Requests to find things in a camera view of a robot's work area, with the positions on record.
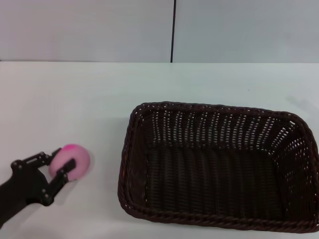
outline basket rim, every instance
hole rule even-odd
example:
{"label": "basket rim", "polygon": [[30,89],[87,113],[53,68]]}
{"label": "basket rim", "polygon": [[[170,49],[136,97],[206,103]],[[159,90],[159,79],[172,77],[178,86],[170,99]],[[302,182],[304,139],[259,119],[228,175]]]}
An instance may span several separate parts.
{"label": "basket rim", "polygon": [[[293,232],[293,233],[309,233],[319,231],[319,208],[317,204],[317,215],[315,220],[302,221],[278,221],[268,219],[253,218],[235,218],[231,216],[219,216],[210,214],[194,214],[187,212],[162,211],[152,208],[146,208],[135,204],[129,194],[127,184],[126,167],[131,158],[130,147],[134,144],[134,133],[138,127],[138,119],[140,115],[149,114],[153,111],[192,111],[192,112],[208,112],[208,113],[227,113],[227,114],[243,114],[255,117],[272,117],[277,119],[290,120],[300,127],[305,136],[305,143],[312,148],[313,167],[316,172],[319,170],[318,148],[314,135],[307,123],[296,114],[285,111],[272,111],[260,108],[250,107],[234,107],[225,105],[210,104],[190,104],[180,102],[155,102],[143,103],[138,105],[130,116],[130,122],[127,128],[125,144],[122,151],[122,161],[120,167],[120,175],[118,181],[118,197],[121,207],[131,216],[146,219],[153,222],[163,223],[183,223],[198,226],[215,226],[220,228],[233,228],[239,230],[258,230],[258,231],[274,231],[274,232]],[[319,192],[319,179],[314,180],[316,191]]]}

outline pink ball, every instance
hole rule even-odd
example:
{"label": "pink ball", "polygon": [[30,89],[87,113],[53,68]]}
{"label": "pink ball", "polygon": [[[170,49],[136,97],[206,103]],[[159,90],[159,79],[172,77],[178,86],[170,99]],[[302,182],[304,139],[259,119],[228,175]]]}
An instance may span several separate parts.
{"label": "pink ball", "polygon": [[89,169],[90,155],[85,148],[77,144],[67,144],[56,154],[49,165],[50,175],[55,177],[56,172],[72,158],[76,162],[76,167],[67,173],[69,181],[82,177]]}

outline white wall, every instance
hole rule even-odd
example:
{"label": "white wall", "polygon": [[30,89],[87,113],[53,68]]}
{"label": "white wall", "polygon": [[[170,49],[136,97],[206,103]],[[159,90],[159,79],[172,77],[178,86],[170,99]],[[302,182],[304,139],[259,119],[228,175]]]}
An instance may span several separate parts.
{"label": "white wall", "polygon": [[0,60],[169,62],[172,0],[0,0]]}
{"label": "white wall", "polygon": [[318,0],[177,0],[174,62],[319,62]]}

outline wicker basket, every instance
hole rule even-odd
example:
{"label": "wicker basket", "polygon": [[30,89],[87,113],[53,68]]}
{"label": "wicker basket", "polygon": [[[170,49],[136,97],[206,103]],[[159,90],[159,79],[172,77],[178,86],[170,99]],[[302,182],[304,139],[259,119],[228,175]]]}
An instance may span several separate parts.
{"label": "wicker basket", "polygon": [[118,196],[136,218],[239,230],[319,230],[318,149],[287,112],[145,103],[131,114]]}

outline table surface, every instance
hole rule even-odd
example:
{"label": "table surface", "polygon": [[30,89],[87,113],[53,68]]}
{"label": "table surface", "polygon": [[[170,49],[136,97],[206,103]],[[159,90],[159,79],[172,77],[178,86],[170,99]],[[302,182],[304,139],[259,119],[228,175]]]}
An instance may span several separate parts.
{"label": "table surface", "polygon": [[86,147],[93,161],[54,204],[28,206],[3,226],[0,238],[317,238],[135,219],[118,202],[117,181],[129,115],[143,102],[289,111],[318,138],[318,90],[319,64],[0,62],[0,183],[10,177],[15,159],[68,143]]}

